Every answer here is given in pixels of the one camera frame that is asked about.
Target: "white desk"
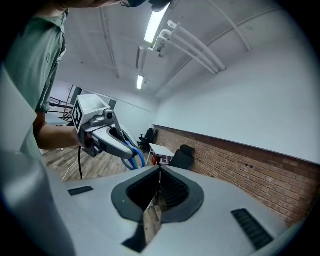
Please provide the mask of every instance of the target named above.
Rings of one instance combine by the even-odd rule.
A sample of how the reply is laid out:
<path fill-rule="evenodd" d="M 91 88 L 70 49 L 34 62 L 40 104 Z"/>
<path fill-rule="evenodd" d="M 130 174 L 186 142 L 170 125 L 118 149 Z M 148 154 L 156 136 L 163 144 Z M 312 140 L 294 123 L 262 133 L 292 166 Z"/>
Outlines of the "white desk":
<path fill-rule="evenodd" d="M 151 151 L 153 151 L 156 155 L 160 155 L 160 156 L 166 157 L 167 161 L 168 161 L 168 157 L 172 157 L 173 158 L 175 156 L 175 154 L 172 153 L 165 146 L 159 146 L 159 145 L 152 144 L 152 143 L 149 143 L 149 145 L 150 145 L 150 152 L 149 152 L 149 156 L 148 156 L 148 159 L 146 161 L 146 164 L 148 164 L 148 162 L 149 162 Z"/>

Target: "wooden floor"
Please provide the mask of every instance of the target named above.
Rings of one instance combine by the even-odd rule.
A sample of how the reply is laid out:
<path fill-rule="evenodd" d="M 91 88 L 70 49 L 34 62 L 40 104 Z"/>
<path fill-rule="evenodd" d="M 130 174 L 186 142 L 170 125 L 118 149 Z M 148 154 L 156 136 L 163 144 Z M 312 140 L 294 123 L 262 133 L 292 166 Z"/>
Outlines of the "wooden floor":
<path fill-rule="evenodd" d="M 130 172 L 121 159 L 107 154 L 101 153 L 96 158 L 92 158 L 88 154 L 81 152 L 81 170 L 83 179 L 94 179 Z M 147 161 L 148 154 L 143 154 Z M 46 166 L 57 171 L 61 179 L 66 181 L 80 180 L 78 165 L 78 147 L 44 151 L 43 159 Z M 141 160 L 137 157 L 137 164 L 141 166 Z M 152 206 L 144 212 L 144 231 L 147 243 L 149 243 L 160 229 L 161 210 L 159 206 Z"/>

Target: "black cable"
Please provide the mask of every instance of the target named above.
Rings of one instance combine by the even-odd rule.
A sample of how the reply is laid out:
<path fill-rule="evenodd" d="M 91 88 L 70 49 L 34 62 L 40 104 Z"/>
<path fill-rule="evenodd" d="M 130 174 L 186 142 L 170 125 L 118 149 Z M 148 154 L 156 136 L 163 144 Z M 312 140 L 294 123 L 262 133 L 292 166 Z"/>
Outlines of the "black cable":
<path fill-rule="evenodd" d="M 83 177 L 82 177 L 82 170 L 81 170 L 81 147 L 80 146 L 79 146 L 79 152 L 78 152 L 78 163 L 79 163 L 80 178 L 82 180 Z"/>

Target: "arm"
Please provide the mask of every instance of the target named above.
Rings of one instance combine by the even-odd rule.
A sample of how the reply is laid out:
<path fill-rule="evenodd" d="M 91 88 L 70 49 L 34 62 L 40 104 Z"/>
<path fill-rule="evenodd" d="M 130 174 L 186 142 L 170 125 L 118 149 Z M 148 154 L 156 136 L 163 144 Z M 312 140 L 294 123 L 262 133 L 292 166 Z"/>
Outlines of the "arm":
<path fill-rule="evenodd" d="M 70 126 L 52 126 L 46 123 L 43 112 L 36 112 L 37 118 L 33 123 L 33 134 L 38 147 L 42 150 L 80 146 L 76 129 Z"/>

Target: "black vent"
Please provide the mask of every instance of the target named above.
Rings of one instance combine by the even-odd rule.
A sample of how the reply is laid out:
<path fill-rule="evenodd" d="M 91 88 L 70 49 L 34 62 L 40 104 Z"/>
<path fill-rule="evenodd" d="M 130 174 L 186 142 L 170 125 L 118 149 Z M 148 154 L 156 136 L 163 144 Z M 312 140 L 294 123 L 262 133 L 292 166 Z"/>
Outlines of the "black vent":
<path fill-rule="evenodd" d="M 189 188 L 167 171 L 161 172 L 161 191 L 167 210 L 183 203 L 189 196 Z"/>
<path fill-rule="evenodd" d="M 231 213 L 257 250 L 274 240 L 246 209 L 234 210 Z"/>
<path fill-rule="evenodd" d="M 70 196 L 76 196 L 94 190 L 91 186 L 83 186 L 68 190 Z"/>

